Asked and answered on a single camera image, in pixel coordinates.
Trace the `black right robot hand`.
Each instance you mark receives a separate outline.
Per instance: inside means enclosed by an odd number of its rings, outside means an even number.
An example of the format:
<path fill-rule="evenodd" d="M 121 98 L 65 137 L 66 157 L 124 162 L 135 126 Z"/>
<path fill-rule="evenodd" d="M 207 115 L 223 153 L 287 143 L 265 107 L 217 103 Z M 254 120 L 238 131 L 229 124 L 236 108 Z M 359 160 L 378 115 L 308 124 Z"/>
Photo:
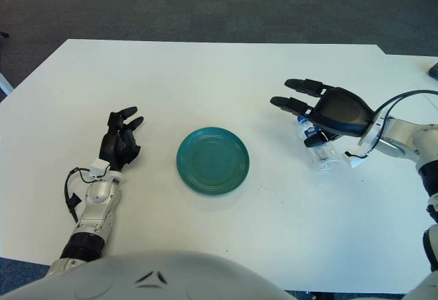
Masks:
<path fill-rule="evenodd" d="M 271 104 L 297 117 L 305 118 L 319 131 L 304 141 L 308 148 L 318 147 L 341 136 L 362 137 L 374 120 L 375 112 L 357 95 L 311 79 L 288 79 L 285 85 L 316 97 L 311 107 L 293 97 L 273 97 Z"/>

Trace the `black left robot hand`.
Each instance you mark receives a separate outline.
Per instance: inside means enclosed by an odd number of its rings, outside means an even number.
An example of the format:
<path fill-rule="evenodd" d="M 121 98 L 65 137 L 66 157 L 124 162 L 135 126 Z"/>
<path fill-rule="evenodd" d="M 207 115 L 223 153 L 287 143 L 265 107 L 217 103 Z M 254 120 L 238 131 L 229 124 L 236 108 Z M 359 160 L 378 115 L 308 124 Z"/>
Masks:
<path fill-rule="evenodd" d="M 130 107 L 109 114 L 108 130 L 101 142 L 99 159 L 108 162 L 111 171 L 121 172 L 123 166 L 136 159 L 141 150 L 133 132 L 143 123 L 144 117 L 139 116 L 125 123 L 137 111 L 137 107 Z"/>

